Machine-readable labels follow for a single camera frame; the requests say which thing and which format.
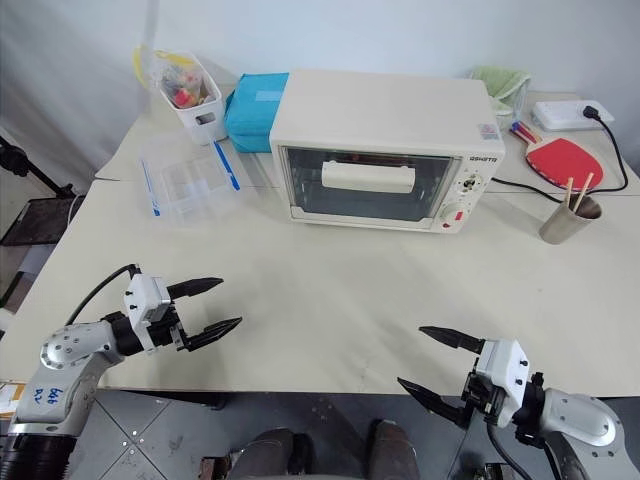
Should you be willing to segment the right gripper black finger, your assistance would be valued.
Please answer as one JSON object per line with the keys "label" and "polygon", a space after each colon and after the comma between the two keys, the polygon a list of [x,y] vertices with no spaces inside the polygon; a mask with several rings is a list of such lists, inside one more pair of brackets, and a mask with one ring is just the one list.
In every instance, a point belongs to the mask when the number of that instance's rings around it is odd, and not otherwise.
{"label": "right gripper black finger", "polygon": [[468,429],[471,411],[466,406],[447,403],[437,393],[409,380],[398,377],[397,382],[428,412],[436,414],[461,429]]}
{"label": "right gripper black finger", "polygon": [[420,332],[426,334],[432,339],[449,346],[453,349],[464,349],[479,355],[482,352],[485,339],[476,338],[455,329],[444,328],[438,326],[421,326],[418,328]]}

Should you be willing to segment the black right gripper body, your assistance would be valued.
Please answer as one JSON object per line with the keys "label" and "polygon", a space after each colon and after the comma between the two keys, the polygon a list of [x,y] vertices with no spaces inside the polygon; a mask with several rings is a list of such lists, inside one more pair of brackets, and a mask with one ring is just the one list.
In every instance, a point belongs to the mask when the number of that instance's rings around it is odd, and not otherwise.
{"label": "black right gripper body", "polygon": [[494,385],[484,376],[475,372],[467,375],[461,395],[466,405],[470,405],[484,415],[498,416],[502,411],[505,398],[505,390]]}

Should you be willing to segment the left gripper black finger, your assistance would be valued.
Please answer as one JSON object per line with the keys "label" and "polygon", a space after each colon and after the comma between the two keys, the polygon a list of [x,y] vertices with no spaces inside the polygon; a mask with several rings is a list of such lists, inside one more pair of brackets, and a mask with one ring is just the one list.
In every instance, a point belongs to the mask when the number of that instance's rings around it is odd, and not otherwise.
{"label": "left gripper black finger", "polygon": [[193,297],[207,292],[222,284],[224,280],[217,277],[203,277],[189,279],[167,287],[167,292],[172,301],[182,297]]}
{"label": "left gripper black finger", "polygon": [[242,320],[242,317],[236,317],[209,325],[201,333],[185,337],[183,340],[184,348],[187,351],[195,351],[214,343],[234,330]]}

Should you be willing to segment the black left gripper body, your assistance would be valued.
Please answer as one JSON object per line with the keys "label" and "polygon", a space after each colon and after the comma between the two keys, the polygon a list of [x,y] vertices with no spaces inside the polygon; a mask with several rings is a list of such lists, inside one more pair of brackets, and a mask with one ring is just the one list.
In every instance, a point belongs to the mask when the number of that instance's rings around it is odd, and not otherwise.
{"label": "black left gripper body", "polygon": [[173,303],[147,327],[147,333],[155,347],[173,344],[178,351],[186,348],[187,335]]}

